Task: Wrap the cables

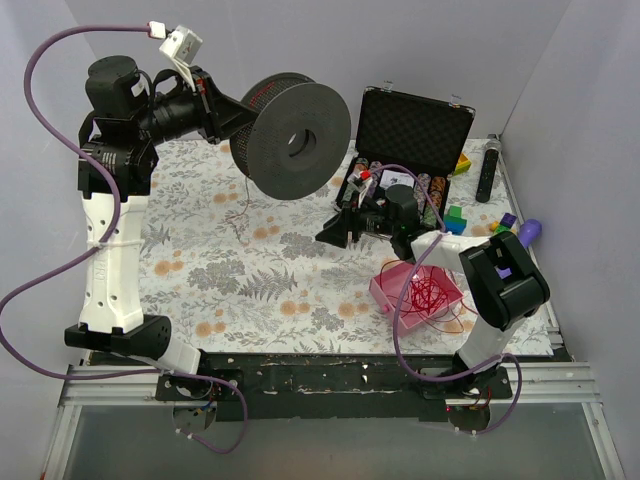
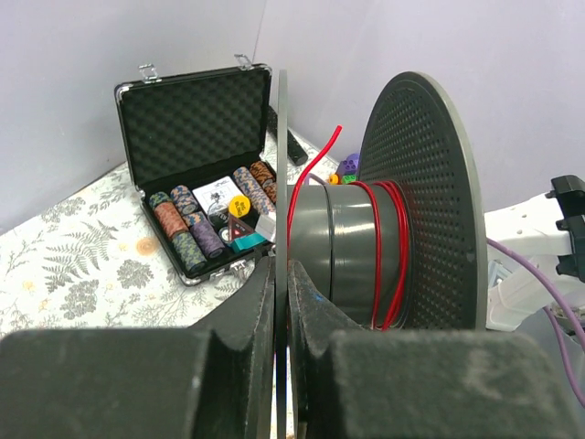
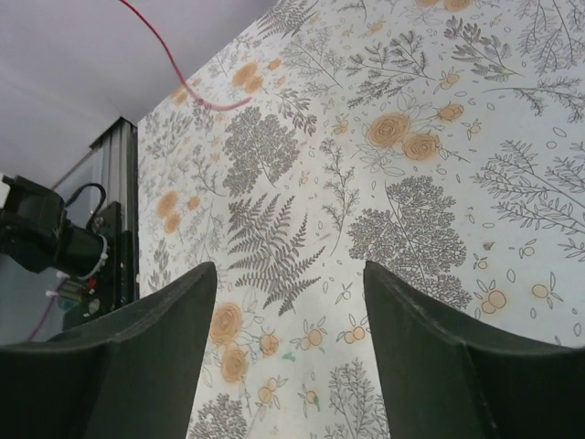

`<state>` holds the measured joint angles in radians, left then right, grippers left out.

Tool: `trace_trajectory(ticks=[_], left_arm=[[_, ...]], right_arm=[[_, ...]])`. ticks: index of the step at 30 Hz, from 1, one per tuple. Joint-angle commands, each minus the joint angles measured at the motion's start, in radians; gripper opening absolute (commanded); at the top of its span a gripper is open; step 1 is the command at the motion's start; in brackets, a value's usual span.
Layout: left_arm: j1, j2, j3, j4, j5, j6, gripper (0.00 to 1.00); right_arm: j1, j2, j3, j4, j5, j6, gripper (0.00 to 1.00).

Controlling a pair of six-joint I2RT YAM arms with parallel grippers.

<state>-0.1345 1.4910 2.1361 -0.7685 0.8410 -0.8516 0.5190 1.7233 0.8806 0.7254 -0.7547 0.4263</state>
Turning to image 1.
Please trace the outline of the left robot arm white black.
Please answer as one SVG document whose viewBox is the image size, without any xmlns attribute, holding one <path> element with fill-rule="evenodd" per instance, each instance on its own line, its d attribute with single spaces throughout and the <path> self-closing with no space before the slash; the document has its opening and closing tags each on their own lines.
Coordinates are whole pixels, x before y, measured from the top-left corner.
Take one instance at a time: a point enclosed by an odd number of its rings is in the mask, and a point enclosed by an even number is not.
<svg viewBox="0 0 640 480">
<path fill-rule="evenodd" d="M 140 302 L 142 223 L 156 148 L 192 132 L 218 144 L 257 113 L 221 93 L 198 66 L 150 78 L 123 55 L 94 62 L 85 91 L 92 109 L 78 134 L 86 155 L 78 163 L 78 188 L 92 255 L 80 318 L 66 329 L 64 342 L 181 372 L 180 390 L 203 399 L 213 377 L 199 366 L 200 351 L 173 335 L 168 317 L 144 313 Z"/>
</svg>

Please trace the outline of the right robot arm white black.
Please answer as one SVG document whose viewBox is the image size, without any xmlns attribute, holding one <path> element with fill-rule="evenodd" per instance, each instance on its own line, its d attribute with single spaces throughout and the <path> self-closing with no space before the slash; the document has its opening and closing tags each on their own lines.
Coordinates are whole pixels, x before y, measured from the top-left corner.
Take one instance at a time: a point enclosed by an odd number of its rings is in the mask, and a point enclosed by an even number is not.
<svg viewBox="0 0 640 480">
<path fill-rule="evenodd" d="M 464 397 L 475 397 L 489 384 L 489 375 L 506 359 L 504 351 L 523 322 L 550 298 L 548 283 L 520 240 L 510 231 L 489 237 L 459 236 L 428 230 L 422 223 L 412 188 L 389 187 L 382 205 L 361 206 L 352 200 L 324 223 L 315 238 L 338 248 L 358 241 L 363 233 L 389 237 L 396 256 L 411 263 L 456 271 L 466 278 L 477 318 L 450 370 L 429 376 L 412 368 L 403 356 L 399 365 L 422 382 L 452 384 Z"/>
</svg>

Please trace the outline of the black filament spool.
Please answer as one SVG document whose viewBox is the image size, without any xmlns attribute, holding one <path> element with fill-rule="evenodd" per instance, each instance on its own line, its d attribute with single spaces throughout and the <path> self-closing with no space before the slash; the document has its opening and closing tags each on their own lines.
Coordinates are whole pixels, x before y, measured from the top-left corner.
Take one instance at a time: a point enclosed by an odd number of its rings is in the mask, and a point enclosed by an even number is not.
<svg viewBox="0 0 640 480">
<path fill-rule="evenodd" d="M 238 169 L 267 196 L 297 200 L 325 185 L 341 165 L 351 116 L 331 87 L 295 72 L 258 82 L 241 103 L 256 120 L 229 140 Z"/>
</svg>

